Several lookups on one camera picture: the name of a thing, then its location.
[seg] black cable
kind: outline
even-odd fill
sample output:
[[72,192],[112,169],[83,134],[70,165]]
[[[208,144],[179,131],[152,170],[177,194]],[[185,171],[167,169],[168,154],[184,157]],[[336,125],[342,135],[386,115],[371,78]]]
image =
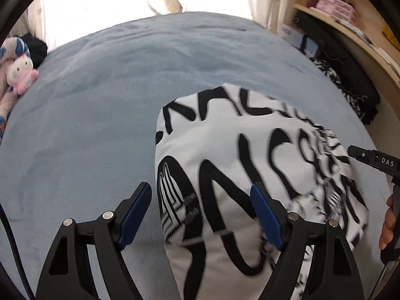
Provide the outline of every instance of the black cable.
[[25,288],[25,291],[29,299],[35,300],[35,295],[33,294],[31,286],[29,285],[29,281],[24,270],[23,262],[21,260],[20,253],[18,251],[17,243],[15,242],[13,230],[11,230],[9,220],[7,219],[6,213],[4,212],[1,203],[0,203],[0,220],[4,226],[5,233],[7,234],[9,245],[11,246],[12,254],[14,256],[15,264],[17,266],[19,277],[21,278],[23,287]]
[[377,288],[379,282],[381,281],[382,276],[383,276],[383,274],[385,273],[385,271],[386,271],[386,266],[383,267],[382,272],[380,273],[379,277],[377,278],[376,283],[375,283],[375,286],[373,287],[372,292],[371,292],[371,294],[369,295],[368,300],[371,300],[371,299],[373,298],[373,295],[374,295],[374,293],[375,293],[375,289]]

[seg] light blue blanket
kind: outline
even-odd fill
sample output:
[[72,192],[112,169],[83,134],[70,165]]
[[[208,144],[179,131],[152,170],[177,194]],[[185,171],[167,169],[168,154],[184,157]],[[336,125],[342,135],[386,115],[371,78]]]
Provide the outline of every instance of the light blue blanket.
[[[166,103],[225,82],[276,97],[335,132],[345,147],[374,145],[337,88],[300,52],[248,20],[204,12],[117,25],[49,54],[15,106],[0,147],[0,200],[33,289],[65,218],[94,220],[141,181],[153,200],[123,251],[143,298],[179,299],[165,255],[155,191],[155,129]],[[370,224],[355,250],[366,293],[381,270],[385,175],[355,163]],[[95,282],[108,299],[91,249]],[[20,289],[0,228],[0,260]]]

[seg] metal screw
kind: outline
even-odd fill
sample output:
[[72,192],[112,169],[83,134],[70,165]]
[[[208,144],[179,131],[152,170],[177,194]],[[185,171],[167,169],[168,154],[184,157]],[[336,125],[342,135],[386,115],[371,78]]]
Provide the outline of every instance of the metal screw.
[[111,219],[114,216],[114,213],[112,211],[107,211],[103,213],[103,219],[108,220]]
[[299,215],[296,212],[290,212],[287,217],[292,221],[297,221],[299,219]]
[[330,220],[329,220],[329,225],[330,225],[331,227],[336,228],[336,227],[339,225],[339,222],[337,222],[335,219],[330,219]]
[[63,221],[62,223],[64,226],[69,227],[71,224],[73,224],[73,220],[71,218],[67,218]]

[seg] pink plush toy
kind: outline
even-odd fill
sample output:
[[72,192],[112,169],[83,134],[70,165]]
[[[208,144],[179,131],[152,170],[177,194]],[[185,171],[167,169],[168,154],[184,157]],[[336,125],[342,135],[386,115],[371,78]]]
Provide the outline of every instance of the pink plush toy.
[[22,96],[37,80],[39,72],[33,69],[32,60],[23,54],[17,58],[5,71],[7,83],[13,87],[16,96]]

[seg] black and white fabric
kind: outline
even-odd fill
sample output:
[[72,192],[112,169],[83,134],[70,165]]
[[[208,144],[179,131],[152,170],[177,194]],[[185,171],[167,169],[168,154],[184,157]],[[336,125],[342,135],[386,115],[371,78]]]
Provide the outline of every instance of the black and white fabric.
[[[368,210],[335,135],[297,109],[232,84],[181,97],[157,119],[155,178],[181,298],[256,300],[279,257],[250,201],[262,182],[305,220],[335,218],[353,248]],[[313,249],[292,299],[300,299]]]
[[365,96],[359,97],[352,92],[350,92],[348,89],[346,89],[342,85],[341,78],[339,75],[336,73],[336,71],[331,67],[331,65],[322,59],[317,59],[316,57],[310,58],[310,60],[313,62],[313,64],[321,70],[321,72],[331,80],[336,87],[341,91],[343,97],[347,100],[348,104],[351,106],[351,108],[354,110],[354,112],[357,114],[358,118],[362,120],[365,116],[365,112],[363,112],[360,108],[360,102],[363,102],[365,99]]

